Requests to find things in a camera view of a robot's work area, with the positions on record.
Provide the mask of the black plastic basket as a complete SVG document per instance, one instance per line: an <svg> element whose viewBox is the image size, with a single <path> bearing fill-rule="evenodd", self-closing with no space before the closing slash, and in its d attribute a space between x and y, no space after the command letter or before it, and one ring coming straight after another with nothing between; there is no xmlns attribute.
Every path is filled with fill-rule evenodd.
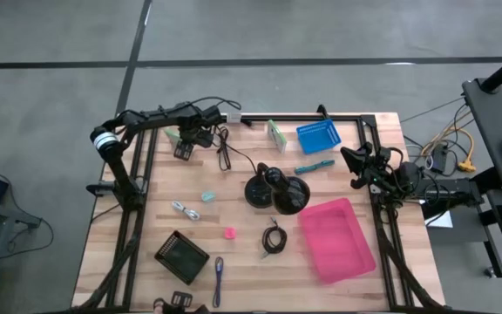
<svg viewBox="0 0 502 314"><path fill-rule="evenodd" d="M207 264L210 255L175 230L155 253L154 259L179 280L191 285Z"/></svg>

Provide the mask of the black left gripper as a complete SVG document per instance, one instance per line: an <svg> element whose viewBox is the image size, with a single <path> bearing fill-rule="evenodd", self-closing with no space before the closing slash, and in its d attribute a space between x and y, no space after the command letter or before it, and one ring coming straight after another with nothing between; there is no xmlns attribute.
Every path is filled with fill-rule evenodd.
<svg viewBox="0 0 502 314"><path fill-rule="evenodd" d="M177 159L189 160L193 146L211 147L214 141L210 126L179 126L180 139L176 144L173 156Z"/></svg>

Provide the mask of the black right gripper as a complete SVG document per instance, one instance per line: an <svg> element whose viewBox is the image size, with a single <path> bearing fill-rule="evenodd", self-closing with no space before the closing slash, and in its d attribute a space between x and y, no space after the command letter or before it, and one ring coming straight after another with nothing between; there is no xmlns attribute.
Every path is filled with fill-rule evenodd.
<svg viewBox="0 0 502 314"><path fill-rule="evenodd" d="M391 157L391 151L386 147L375 149L373 144L366 142L362 147L353 150L347 147L340 148L351 173L362 173L350 181L350 186L360 189L368 184L379 188L392 188L391 174L386 171Z"/></svg>

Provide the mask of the blue plastic basket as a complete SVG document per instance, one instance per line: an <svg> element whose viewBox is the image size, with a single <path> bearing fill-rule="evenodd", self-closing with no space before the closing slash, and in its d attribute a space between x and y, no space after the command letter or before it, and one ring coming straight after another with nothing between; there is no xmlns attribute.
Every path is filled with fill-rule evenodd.
<svg viewBox="0 0 502 314"><path fill-rule="evenodd" d="M297 138L305 154L331 149L342 142L334 122L325 119L296 128Z"/></svg>

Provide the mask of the green white box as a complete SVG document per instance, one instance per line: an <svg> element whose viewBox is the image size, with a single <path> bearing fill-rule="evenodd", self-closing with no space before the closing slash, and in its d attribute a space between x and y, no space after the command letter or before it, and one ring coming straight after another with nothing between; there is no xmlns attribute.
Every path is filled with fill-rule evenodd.
<svg viewBox="0 0 502 314"><path fill-rule="evenodd" d="M272 119L268 120L267 126L268 126L269 138L275 143L278 151L281 154L284 154L286 150L287 140L285 139L280 128L276 125L276 123Z"/></svg>

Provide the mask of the pink plastic bin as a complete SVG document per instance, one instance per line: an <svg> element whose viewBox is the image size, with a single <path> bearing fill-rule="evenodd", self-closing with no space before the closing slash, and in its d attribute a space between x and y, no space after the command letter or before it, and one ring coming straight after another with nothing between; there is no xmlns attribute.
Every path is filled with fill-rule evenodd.
<svg viewBox="0 0 502 314"><path fill-rule="evenodd" d="M321 283L337 283L376 268L349 199L305 208L298 214L298 222Z"/></svg>

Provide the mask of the white paper sheet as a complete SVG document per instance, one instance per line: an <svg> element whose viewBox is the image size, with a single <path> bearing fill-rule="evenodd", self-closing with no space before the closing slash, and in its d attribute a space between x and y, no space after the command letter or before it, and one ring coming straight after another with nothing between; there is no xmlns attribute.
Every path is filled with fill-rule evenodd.
<svg viewBox="0 0 502 314"><path fill-rule="evenodd" d="M453 227L450 211L446 211L441 215L436 215L432 218L428 218L424 222L426 227L448 228L448 229L451 229Z"/></svg>

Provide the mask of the black aluminium frame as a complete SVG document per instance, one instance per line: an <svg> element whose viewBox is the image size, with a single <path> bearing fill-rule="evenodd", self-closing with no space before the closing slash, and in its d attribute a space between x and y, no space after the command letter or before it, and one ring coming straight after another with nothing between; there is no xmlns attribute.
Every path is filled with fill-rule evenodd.
<svg viewBox="0 0 502 314"><path fill-rule="evenodd" d="M287 140L284 154L269 138L269 119ZM386 311L393 304L414 304L397 269L381 258L370 193L350 186L352 175L339 150L303 153L296 128L316 120L315 113L258 113L229 124L232 166L227 171L220 170L213 148L196 148L190 160L177 160L163 131L144 133L123 160L131 176L146 184L145 211L125 213L110 195L97 200L72 304L81 305L97 289L135 225L142 228L139 248L104 298L104 311L149 311L154 299L169 298L176 290L191 293L194 306L210 305L219 292L224 312ZM376 263L371 272L330 285L317 279L298 217L253 208L244 197L260 162L292 174L298 166L327 159L335 165L305 176L310 202L349 199ZM215 200L201 200L205 191L214 191ZM235 228L235 239L224 237L228 227ZM211 258L221 257L222 276L208 261L186 285L158 263L155 253L175 230Z"/></svg>

